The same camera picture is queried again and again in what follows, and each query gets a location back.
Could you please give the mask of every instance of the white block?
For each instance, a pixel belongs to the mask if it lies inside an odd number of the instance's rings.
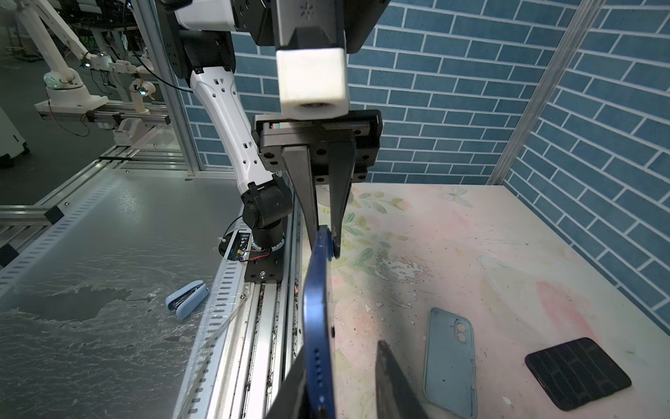
[[[346,54],[342,48],[277,51],[281,114],[329,119],[349,112]]]

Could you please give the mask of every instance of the blue brick wall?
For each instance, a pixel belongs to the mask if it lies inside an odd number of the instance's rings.
[[[484,184],[578,0],[400,0],[348,57],[353,109],[381,109],[382,150],[368,181]],[[237,87],[250,118],[278,112],[274,49],[233,34]],[[192,97],[206,166],[228,164]]]
[[[641,3],[605,4],[505,186],[670,334],[670,2]]]

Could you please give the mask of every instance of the desk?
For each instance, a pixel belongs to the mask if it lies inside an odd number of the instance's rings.
[[[427,413],[451,417],[423,395],[432,307],[472,323],[479,418],[667,417],[670,337],[507,189],[365,183],[352,195],[342,257],[331,264],[338,417],[376,418],[379,339]],[[320,206],[322,223],[329,214]],[[562,412],[524,357],[580,337],[594,339],[632,387]]]

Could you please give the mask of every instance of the floral tabletop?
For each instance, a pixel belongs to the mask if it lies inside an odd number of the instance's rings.
[[[328,223],[330,209],[319,205],[319,217]],[[472,324],[479,418],[660,418],[670,410],[670,337],[502,186],[356,184],[331,273],[340,418],[376,418],[380,339],[429,416],[453,417],[423,395],[433,307]],[[580,337],[594,339],[633,386],[562,412],[524,358]]]

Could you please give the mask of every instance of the dark floor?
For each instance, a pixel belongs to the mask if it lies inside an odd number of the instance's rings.
[[[114,145],[112,133],[96,125],[90,134],[77,137],[43,120],[34,104],[45,100],[42,76],[49,71],[44,61],[28,63],[5,56],[6,35],[0,38],[0,107],[25,138],[31,153],[15,159],[15,166],[0,169],[0,205],[34,204]],[[78,69],[92,95],[103,95],[90,79],[90,71]],[[100,75],[95,74],[100,83]],[[116,94],[107,95],[118,99]],[[79,122],[60,122],[73,132],[85,133]]]

